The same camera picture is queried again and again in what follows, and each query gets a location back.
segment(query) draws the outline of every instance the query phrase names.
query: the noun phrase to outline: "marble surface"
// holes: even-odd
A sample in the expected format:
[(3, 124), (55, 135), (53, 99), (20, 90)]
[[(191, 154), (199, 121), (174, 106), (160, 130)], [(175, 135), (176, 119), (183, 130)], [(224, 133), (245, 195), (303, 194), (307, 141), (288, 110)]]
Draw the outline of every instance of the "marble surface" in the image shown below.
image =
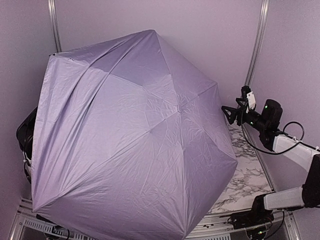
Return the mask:
[(257, 155), (245, 141), (241, 127), (234, 123), (228, 128), (238, 165), (228, 186), (208, 214), (249, 209), (256, 196), (271, 192)]

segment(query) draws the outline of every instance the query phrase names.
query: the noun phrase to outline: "purple wall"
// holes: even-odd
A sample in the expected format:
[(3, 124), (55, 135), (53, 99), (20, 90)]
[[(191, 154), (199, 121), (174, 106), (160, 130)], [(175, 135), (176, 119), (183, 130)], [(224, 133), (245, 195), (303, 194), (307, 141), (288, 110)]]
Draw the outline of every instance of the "purple wall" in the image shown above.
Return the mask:
[(164, 39), (219, 83), (224, 104), (246, 80), (254, 47), (259, 0), (56, 1), (63, 50), (146, 29)]
[[(267, 98), (282, 105), (280, 128), (298, 121), (305, 128), (304, 142), (320, 145), (320, 2), (271, 1), (263, 46), (252, 90), (261, 111)], [(299, 127), (288, 132), (299, 138)], [(307, 173), (283, 156), (264, 155), (277, 190), (300, 186)], [(319, 239), (319, 209), (294, 213), (303, 240)]]
[(38, 103), (55, 51), (47, 2), (0, 4), (0, 239), (8, 239), (21, 197), (30, 194), (16, 129)]

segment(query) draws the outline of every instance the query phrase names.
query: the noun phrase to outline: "umbrella canopy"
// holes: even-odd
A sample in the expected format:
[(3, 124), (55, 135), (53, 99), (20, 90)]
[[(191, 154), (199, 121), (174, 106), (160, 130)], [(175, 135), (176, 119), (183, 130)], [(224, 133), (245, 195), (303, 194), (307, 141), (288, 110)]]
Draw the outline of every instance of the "umbrella canopy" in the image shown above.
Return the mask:
[(99, 240), (184, 239), (236, 169), (217, 83), (147, 30), (50, 56), (33, 210)]

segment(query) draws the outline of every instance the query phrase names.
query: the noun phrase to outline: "open umbrella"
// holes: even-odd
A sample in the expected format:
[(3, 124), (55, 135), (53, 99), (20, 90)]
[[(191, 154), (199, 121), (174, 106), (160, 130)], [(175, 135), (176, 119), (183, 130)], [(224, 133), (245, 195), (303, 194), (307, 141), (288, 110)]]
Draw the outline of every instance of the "open umbrella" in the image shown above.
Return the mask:
[(155, 31), (50, 56), (33, 210), (104, 240), (184, 239), (236, 169), (217, 83)]

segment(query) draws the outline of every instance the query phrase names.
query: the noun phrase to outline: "umbrella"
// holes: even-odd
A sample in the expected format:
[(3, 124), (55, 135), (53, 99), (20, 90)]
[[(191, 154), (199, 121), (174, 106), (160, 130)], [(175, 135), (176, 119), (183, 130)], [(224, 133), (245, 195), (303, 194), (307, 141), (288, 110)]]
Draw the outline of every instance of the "umbrella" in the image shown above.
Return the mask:
[(218, 85), (154, 30), (53, 54), (33, 210), (104, 240), (184, 239), (236, 169)]

